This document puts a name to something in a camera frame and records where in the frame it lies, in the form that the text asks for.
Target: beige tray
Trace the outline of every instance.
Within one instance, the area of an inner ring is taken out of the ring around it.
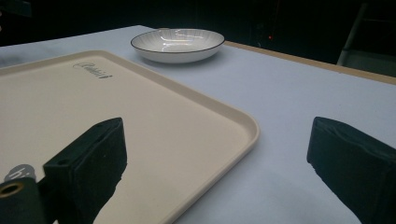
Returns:
[[[0,174],[122,117],[128,166],[95,223],[170,223],[256,143],[247,114],[104,51],[0,69]]]

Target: table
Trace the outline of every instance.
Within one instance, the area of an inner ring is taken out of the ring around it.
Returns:
[[[102,49],[249,113],[259,143],[176,223],[359,223],[306,161],[314,117],[337,119],[396,147],[396,78],[227,42],[196,63],[140,58],[132,26],[0,48],[0,67]]]

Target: wooden table edge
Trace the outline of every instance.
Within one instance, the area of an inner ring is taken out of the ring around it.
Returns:
[[[257,53],[274,56],[274,57],[277,57],[280,59],[285,59],[285,60],[293,61],[296,63],[304,63],[304,64],[312,65],[315,67],[331,70],[334,72],[348,74],[348,75],[355,76],[355,77],[363,77],[363,78],[368,78],[368,79],[379,81],[379,82],[396,85],[396,77],[388,77],[385,75],[366,72],[366,71],[362,71],[359,69],[343,67],[343,66],[339,66],[339,65],[335,65],[335,64],[331,64],[331,63],[318,62],[315,60],[310,60],[310,59],[301,58],[301,57],[297,57],[297,56],[293,56],[293,55],[289,55],[289,54],[285,54],[285,53],[275,52],[275,51],[271,51],[268,49],[259,49],[259,48],[251,47],[248,45],[238,44],[238,43],[234,43],[231,41],[225,41],[225,45],[235,47],[238,49],[246,49],[246,50],[254,51]]]

